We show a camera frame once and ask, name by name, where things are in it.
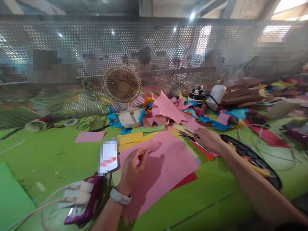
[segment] person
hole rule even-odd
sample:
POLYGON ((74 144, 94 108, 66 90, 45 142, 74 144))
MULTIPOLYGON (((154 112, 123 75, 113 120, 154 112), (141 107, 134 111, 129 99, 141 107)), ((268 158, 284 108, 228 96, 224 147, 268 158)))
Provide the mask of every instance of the person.
MULTIPOLYGON (((265 221, 280 226, 277 230, 305 228, 308 220, 265 178, 252 169, 220 136, 206 128, 194 131, 195 140, 202 146, 218 153, 228 165, 234 178, 257 212, 265 221)), ((121 181, 116 189, 129 196, 139 174, 142 174, 147 158, 147 149, 133 151, 124 161, 121 181)), ((116 231, 123 211, 123 205, 109 198, 94 223, 91 231, 116 231)))

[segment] black tray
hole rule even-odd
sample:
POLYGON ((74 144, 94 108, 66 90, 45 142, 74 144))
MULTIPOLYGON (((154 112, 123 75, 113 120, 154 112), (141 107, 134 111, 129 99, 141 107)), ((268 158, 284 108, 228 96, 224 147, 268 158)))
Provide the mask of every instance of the black tray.
POLYGON ((265 178, 267 179, 277 190, 280 191, 282 188, 282 182, 280 180, 280 177, 277 175, 277 173, 263 160, 257 153, 255 153, 253 150, 251 150, 249 147, 241 143, 240 141, 232 138, 231 136, 227 135, 220 135, 221 139, 228 143, 231 142, 235 148, 237 153, 240 156, 247 156, 250 157, 250 162, 255 162, 259 168, 263 168, 266 170, 269 170, 270 177, 265 178))

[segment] metal mesh panel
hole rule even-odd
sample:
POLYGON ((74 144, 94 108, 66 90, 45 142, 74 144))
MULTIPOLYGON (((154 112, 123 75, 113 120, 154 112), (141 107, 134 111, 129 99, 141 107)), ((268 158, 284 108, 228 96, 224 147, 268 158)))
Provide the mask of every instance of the metal mesh panel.
MULTIPOLYGON (((289 21, 260 24, 251 20, 1 16, 0 61, 5 65, 0 70, 0 129, 23 126, 45 115, 68 119, 105 114, 108 109, 104 105, 111 105, 115 111, 126 109, 102 90, 103 74, 117 65, 133 69, 141 79, 141 94, 132 103, 135 107, 142 105, 151 92, 158 96, 161 89, 168 96, 180 92, 188 95, 196 84, 211 89, 226 70, 244 65, 255 56, 257 37, 284 37, 296 28, 301 28, 298 36, 307 35, 305 23, 289 21), (207 50, 221 54, 220 65, 213 60, 212 66, 204 62, 207 50), (76 54, 76 82, 31 82, 33 51, 76 54), (89 57, 93 58, 91 63, 87 63, 89 57), (16 62, 24 65, 24 71, 9 71, 8 66, 16 62), (100 102, 92 101, 84 90, 81 83, 86 77, 100 102)), ((290 49, 298 52, 301 46, 301 51, 307 51, 307 43, 290 49)), ((297 55, 294 63, 305 55, 297 55)))

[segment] fan base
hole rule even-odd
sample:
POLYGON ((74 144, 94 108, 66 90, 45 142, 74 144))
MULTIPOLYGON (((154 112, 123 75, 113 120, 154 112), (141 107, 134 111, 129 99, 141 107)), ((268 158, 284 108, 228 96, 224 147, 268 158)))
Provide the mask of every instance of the fan base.
POLYGON ((125 110, 119 115, 119 120, 123 127, 139 127, 141 124, 138 118, 142 112, 142 108, 134 107, 133 113, 130 114, 128 110, 125 110))

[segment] white watch strap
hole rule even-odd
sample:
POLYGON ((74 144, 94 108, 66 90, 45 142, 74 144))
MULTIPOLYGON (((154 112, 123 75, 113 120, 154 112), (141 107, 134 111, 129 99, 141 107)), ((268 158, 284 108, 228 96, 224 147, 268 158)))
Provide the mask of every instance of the white watch strap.
POLYGON ((117 191, 116 188, 113 188, 110 192, 110 197, 115 201, 115 202, 118 202, 119 204, 121 205, 128 205, 131 200, 132 200, 132 197, 127 197, 127 196, 124 196, 122 195, 121 193, 119 193, 117 191))

